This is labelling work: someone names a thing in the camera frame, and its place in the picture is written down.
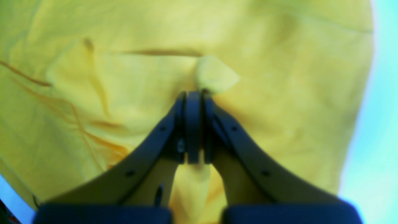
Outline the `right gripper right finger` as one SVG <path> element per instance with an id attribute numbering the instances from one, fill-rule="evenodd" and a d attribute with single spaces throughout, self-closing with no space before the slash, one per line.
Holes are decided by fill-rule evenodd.
<path id="1" fill-rule="evenodd" d="M 202 92 L 205 161 L 223 179 L 223 224 L 362 224 L 350 203 L 320 190 L 267 155 L 209 91 Z"/>

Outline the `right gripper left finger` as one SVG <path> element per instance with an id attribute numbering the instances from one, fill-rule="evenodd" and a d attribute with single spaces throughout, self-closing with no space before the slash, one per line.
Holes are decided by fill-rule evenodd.
<path id="1" fill-rule="evenodd" d="M 198 164 L 200 92 L 182 92 L 148 137 L 113 168 L 44 203 L 34 224 L 173 224 L 168 208 L 176 169 Z"/>

